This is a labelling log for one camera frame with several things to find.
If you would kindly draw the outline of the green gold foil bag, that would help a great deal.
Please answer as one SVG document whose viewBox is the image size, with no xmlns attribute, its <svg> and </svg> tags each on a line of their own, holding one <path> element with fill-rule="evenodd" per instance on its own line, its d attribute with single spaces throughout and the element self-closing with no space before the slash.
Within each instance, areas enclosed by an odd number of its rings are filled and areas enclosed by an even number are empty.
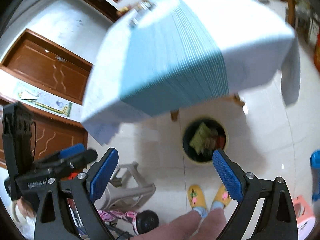
<svg viewBox="0 0 320 240">
<path fill-rule="evenodd" d="M 195 150 L 197 155 L 209 155 L 217 149 L 217 137 L 217 130 L 209 128 L 202 122 L 189 142 L 189 145 Z"/>
</svg>

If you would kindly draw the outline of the yellow rim trash bin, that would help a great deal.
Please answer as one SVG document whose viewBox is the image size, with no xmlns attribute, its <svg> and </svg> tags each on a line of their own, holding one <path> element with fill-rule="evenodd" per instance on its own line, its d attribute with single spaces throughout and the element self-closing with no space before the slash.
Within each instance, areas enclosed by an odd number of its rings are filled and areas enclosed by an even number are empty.
<svg viewBox="0 0 320 240">
<path fill-rule="evenodd" d="M 182 148 L 185 157 L 193 164 L 212 162 L 215 150 L 226 150 L 227 129 L 217 120 L 202 116 L 191 121 L 182 134 Z"/>
</svg>

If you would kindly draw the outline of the pink plastic stool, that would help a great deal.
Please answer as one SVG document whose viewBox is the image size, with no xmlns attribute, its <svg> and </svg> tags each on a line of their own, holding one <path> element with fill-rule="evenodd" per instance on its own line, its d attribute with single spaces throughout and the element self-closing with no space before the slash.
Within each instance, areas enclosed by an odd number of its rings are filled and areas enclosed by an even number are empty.
<svg viewBox="0 0 320 240">
<path fill-rule="evenodd" d="M 293 199 L 293 205 L 296 213 L 298 232 L 311 232 L 316 223 L 316 217 L 312 208 L 305 201 L 302 195 L 298 195 L 295 199 Z"/>
</svg>

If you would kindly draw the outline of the blue plastic stool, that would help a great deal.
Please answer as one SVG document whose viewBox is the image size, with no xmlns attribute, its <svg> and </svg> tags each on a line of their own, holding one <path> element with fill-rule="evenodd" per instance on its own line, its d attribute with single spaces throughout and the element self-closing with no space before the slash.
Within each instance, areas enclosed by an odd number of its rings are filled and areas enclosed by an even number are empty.
<svg viewBox="0 0 320 240">
<path fill-rule="evenodd" d="M 310 157 L 310 167 L 313 175 L 312 201 L 319 200 L 319 150 L 315 150 Z"/>
</svg>

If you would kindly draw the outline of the grey plastic stool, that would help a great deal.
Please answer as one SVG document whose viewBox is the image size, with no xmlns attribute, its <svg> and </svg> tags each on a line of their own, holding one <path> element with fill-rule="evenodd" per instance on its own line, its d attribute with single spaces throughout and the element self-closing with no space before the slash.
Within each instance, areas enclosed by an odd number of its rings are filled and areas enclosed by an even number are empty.
<svg viewBox="0 0 320 240">
<path fill-rule="evenodd" d="M 94 202 L 98 210 L 132 211 L 142 207 L 156 186 L 138 172 L 138 163 L 118 165 L 102 197 Z"/>
</svg>

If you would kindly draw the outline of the left yellow slipper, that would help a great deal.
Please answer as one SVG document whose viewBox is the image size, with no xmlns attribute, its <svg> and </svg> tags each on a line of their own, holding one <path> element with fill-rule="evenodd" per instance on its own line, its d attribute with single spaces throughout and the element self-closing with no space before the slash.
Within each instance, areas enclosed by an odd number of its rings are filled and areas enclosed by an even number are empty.
<svg viewBox="0 0 320 240">
<path fill-rule="evenodd" d="M 191 185 L 187 191 L 187 197 L 191 208 L 201 207 L 207 209 L 204 193 L 199 185 Z"/>
</svg>

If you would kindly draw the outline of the brown wooden cabinet door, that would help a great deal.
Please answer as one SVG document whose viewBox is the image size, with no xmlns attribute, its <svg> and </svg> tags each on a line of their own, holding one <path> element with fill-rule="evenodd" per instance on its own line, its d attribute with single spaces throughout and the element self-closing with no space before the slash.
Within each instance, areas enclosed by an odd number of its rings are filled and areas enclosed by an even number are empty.
<svg viewBox="0 0 320 240">
<path fill-rule="evenodd" d="M 51 94 L 82 104 L 92 64 L 25 29 L 1 61 L 1 70 Z"/>
</svg>

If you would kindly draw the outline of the wooden table leg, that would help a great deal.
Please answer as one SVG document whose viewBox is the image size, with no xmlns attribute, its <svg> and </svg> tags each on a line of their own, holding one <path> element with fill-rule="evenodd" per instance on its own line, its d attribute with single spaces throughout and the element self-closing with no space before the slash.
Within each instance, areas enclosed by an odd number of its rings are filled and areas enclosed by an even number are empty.
<svg viewBox="0 0 320 240">
<path fill-rule="evenodd" d="M 178 120 L 179 113 L 180 113 L 179 109 L 176 109 L 170 112 L 171 120 L 173 122 L 176 122 Z"/>
</svg>

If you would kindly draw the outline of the white teal patterned tablecloth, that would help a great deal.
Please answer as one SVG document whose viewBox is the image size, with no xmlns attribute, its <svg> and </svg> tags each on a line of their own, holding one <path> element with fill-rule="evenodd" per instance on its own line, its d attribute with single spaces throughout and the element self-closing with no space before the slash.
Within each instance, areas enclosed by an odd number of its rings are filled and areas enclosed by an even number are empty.
<svg viewBox="0 0 320 240">
<path fill-rule="evenodd" d="M 300 90 L 294 29 L 257 0 L 149 0 L 108 29 L 81 123 L 105 144 L 124 122 L 264 85 L 281 71 L 285 105 Z"/>
</svg>

